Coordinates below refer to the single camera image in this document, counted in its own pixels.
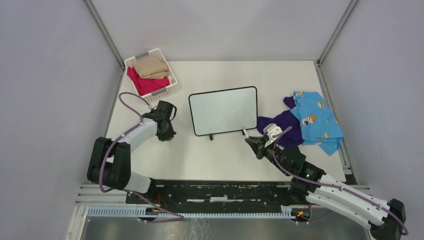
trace metal floor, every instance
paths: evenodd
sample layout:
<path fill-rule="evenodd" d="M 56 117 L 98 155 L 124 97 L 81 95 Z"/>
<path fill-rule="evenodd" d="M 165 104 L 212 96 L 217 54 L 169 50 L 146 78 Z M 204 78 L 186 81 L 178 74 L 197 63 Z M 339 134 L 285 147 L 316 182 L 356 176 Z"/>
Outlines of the metal floor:
<path fill-rule="evenodd" d="M 328 210 L 314 209 L 312 220 Z M 188 218 L 145 224 L 132 217 L 87 217 L 82 240 L 369 240 L 368 231 L 335 212 L 317 223 L 288 219 Z"/>

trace beige cloth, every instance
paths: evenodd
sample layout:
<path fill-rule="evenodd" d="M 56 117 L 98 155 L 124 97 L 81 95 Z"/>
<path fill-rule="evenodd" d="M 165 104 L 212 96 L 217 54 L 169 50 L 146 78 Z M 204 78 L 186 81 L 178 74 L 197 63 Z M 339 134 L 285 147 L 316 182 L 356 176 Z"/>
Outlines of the beige cloth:
<path fill-rule="evenodd" d="M 142 79 L 163 79 L 170 73 L 165 60 L 150 55 L 135 61 L 132 66 Z"/>

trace blue patterned fabric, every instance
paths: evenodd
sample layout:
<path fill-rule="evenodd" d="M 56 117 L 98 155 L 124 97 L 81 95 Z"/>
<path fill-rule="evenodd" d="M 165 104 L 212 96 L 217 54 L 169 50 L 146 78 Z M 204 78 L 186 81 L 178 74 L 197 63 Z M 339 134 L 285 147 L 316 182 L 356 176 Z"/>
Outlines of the blue patterned fabric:
<path fill-rule="evenodd" d="M 318 144 L 329 156 L 337 152 L 344 134 L 323 97 L 318 92 L 295 91 L 293 99 L 296 107 L 291 113 L 300 121 L 303 144 Z"/>

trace clothing pile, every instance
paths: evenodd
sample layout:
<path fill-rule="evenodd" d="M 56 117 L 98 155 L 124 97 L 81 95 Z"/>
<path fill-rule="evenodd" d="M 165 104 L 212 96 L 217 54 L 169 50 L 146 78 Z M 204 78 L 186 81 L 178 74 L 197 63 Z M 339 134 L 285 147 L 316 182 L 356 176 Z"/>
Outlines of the clothing pile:
<path fill-rule="evenodd" d="M 278 144 L 282 147 L 300 144 L 318 144 L 329 156 L 337 152 L 344 137 L 342 128 L 323 97 L 317 92 L 295 91 L 293 96 L 283 99 L 290 110 L 274 118 L 259 116 L 257 130 L 264 134 L 264 128 L 271 123 L 282 130 L 291 126 Z"/>
<path fill-rule="evenodd" d="M 169 73 L 170 69 L 163 59 L 150 55 L 134 62 L 126 72 L 140 96 L 168 86 Z"/>

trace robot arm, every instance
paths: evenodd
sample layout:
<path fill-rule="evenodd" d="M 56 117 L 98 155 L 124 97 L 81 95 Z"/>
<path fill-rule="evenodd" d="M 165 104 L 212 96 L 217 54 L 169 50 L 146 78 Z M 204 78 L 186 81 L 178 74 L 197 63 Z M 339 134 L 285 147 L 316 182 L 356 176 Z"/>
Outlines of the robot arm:
<path fill-rule="evenodd" d="M 104 185 L 117 190 L 126 189 L 139 193 L 146 193 L 149 190 L 152 179 L 131 171 L 131 152 L 153 136 L 157 136 L 161 142 L 171 140 L 176 134 L 171 124 L 171 120 L 174 118 L 171 119 L 172 112 L 175 117 L 177 108 L 174 105 L 166 101 L 159 101 L 156 109 L 142 115 L 143 122 L 139 127 L 124 135 L 113 146 L 108 156 L 108 158 L 113 156 L 113 162 L 106 162 L 103 171 Z M 89 181 L 99 183 L 102 161 L 115 139 L 116 137 L 112 139 L 99 137 L 94 142 L 87 171 Z"/>
<path fill-rule="evenodd" d="M 399 240 L 406 220 L 405 206 L 396 199 L 385 201 L 366 195 L 330 176 L 324 170 L 305 161 L 298 147 L 281 149 L 272 144 L 282 132 L 275 124 L 264 129 L 262 137 L 248 137 L 256 157 L 266 157 L 287 176 L 293 176 L 290 196 L 295 201 L 307 201 L 337 212 L 370 230 L 377 240 Z"/>

